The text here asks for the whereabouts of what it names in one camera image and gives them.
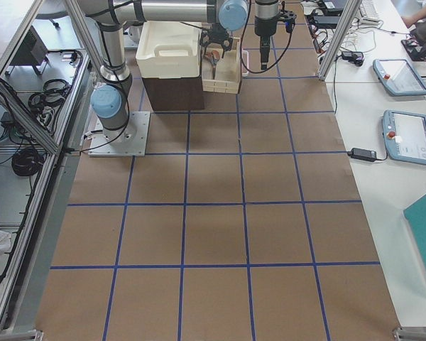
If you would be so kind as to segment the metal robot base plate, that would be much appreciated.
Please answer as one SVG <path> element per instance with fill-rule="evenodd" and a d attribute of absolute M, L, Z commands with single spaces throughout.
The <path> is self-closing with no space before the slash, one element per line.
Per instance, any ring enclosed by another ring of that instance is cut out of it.
<path fill-rule="evenodd" d="M 104 130 L 97 119 L 87 153 L 92 157 L 145 156 L 150 112 L 131 112 L 129 124 L 124 132 Z"/>

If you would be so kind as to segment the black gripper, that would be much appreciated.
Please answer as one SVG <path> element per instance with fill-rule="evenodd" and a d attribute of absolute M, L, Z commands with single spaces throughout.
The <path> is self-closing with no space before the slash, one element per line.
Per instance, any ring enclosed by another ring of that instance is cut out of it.
<path fill-rule="evenodd" d="M 285 9 L 255 9 L 254 32 L 260 38 L 261 70 L 268 68 L 271 36 L 275 35 L 277 24 L 283 22 L 286 31 L 292 33 L 296 18 L 293 11 Z"/>
<path fill-rule="evenodd" d="M 221 58 L 224 58 L 225 53 L 232 49 L 233 42 L 234 40 L 228 31 L 220 24 L 212 24 L 209 28 L 203 28 L 200 38 L 202 58 L 206 56 L 207 47 L 211 43 L 219 44 L 222 47 Z"/>

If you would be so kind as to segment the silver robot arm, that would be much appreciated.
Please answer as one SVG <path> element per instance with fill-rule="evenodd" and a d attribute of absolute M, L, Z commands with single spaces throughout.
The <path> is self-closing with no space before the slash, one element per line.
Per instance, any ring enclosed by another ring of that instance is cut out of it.
<path fill-rule="evenodd" d="M 90 103 L 107 142 L 116 144 L 135 133 L 128 95 L 131 71 L 122 34 L 127 24 L 143 25 L 138 67 L 153 110 L 204 109 L 201 55 L 211 45 L 224 53 L 234 46 L 232 32 L 248 16 L 244 1 L 79 1 L 95 21 L 102 53 L 104 85 Z"/>
<path fill-rule="evenodd" d="M 273 64 L 269 63 L 271 51 L 271 37 L 277 31 L 278 23 L 285 25 L 288 35 L 293 33 L 297 16 L 294 12 L 285 9 L 284 1 L 223 1 L 216 12 L 216 22 L 209 28 L 203 28 L 200 36 L 200 45 L 206 49 L 211 44 L 220 45 L 222 51 L 231 50 L 231 34 L 241 31 L 244 35 L 254 10 L 254 33 L 259 37 L 260 70 L 245 70 L 251 74 L 262 74 L 278 64 L 277 58 Z"/>

